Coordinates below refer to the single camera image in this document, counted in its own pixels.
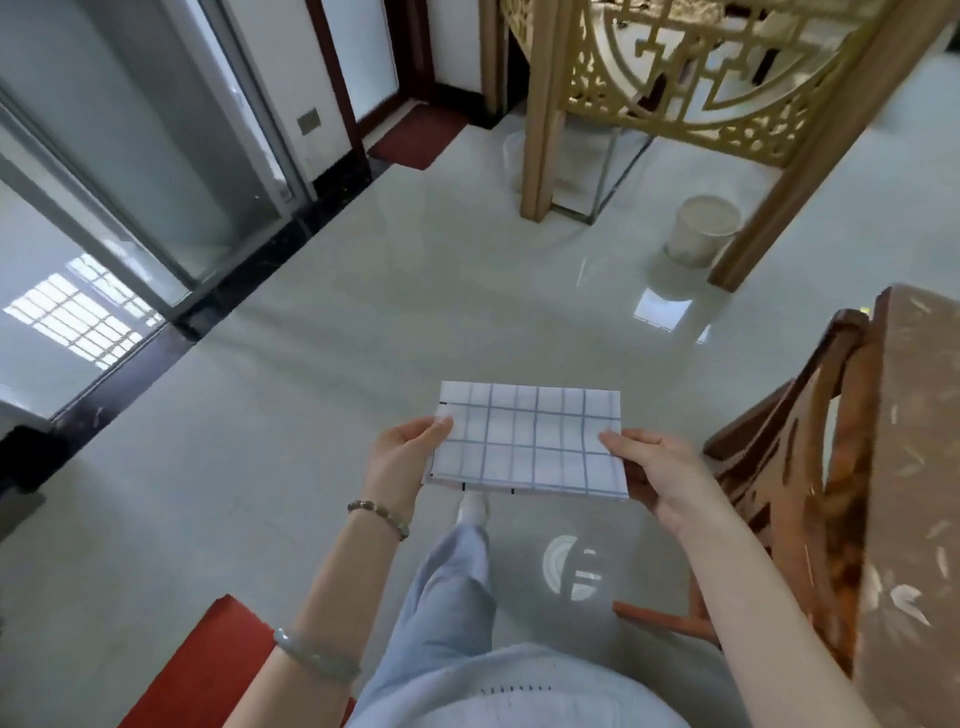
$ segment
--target white checkered paper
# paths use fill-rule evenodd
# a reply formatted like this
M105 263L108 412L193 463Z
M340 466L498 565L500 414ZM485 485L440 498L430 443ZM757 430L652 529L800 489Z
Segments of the white checkered paper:
M424 483L467 490L626 498L623 462L597 439L620 429L620 393L445 381L437 416L453 431Z

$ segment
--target wall outlet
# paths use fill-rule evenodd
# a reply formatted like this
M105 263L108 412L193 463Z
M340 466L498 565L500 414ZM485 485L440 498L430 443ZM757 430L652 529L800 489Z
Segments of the wall outlet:
M297 119L297 126L300 127L300 133L306 136L315 129L320 128L320 114L316 108L311 109L306 114Z

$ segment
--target dark red door frame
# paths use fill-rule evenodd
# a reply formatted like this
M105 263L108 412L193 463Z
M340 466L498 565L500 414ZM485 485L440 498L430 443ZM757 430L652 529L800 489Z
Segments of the dark red door frame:
M387 13L387 28L394 51L394 64L399 85L398 91L385 99L375 109L357 119L347 92L347 82L337 58L333 35L326 21L322 0L304 0L310 12L314 32L320 43L326 72L330 76L337 107L347 128L350 147L358 155L365 155L363 137L403 106L408 99L429 100L433 95L433 51L430 48L430 23L427 18L426 0L384 0Z

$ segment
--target person's left hand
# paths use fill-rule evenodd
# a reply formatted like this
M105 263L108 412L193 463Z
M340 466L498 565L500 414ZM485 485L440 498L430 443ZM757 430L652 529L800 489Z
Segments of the person's left hand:
M452 417L420 417L377 435L370 448L361 498L386 506L409 523L426 459L451 429Z

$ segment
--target forearm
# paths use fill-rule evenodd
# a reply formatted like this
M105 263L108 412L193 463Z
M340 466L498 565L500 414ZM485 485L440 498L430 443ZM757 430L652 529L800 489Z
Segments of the forearm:
M396 530L370 511L348 516L291 631L318 649L359 663L399 543ZM225 728L338 726L349 685L325 678L274 649Z
M678 534L756 728L873 728L754 534L729 518Z

